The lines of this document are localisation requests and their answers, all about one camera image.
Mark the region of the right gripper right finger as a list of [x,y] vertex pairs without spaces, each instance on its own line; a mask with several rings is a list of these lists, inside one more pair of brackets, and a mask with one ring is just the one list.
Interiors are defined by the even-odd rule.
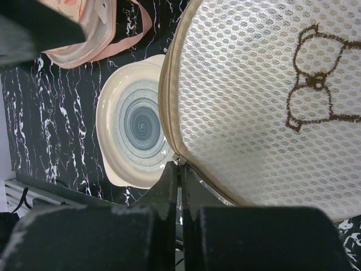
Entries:
[[233,209],[200,182],[187,164],[180,167],[185,270],[234,270]]

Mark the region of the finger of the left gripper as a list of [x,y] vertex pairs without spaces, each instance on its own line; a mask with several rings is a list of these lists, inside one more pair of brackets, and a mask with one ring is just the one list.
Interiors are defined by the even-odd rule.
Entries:
[[84,41],[79,24],[39,1],[1,1],[1,67]]

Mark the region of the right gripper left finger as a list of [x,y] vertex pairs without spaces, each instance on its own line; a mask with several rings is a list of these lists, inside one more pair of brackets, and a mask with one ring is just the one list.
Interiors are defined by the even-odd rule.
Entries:
[[153,217],[146,244],[147,270],[175,269],[177,173],[174,162],[166,163],[160,179],[132,205],[148,209]]

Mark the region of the white mesh laundry bag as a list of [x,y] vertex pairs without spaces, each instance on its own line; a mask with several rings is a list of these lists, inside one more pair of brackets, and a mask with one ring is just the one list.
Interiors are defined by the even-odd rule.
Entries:
[[360,215],[360,2],[190,1],[159,115],[176,160],[235,205]]

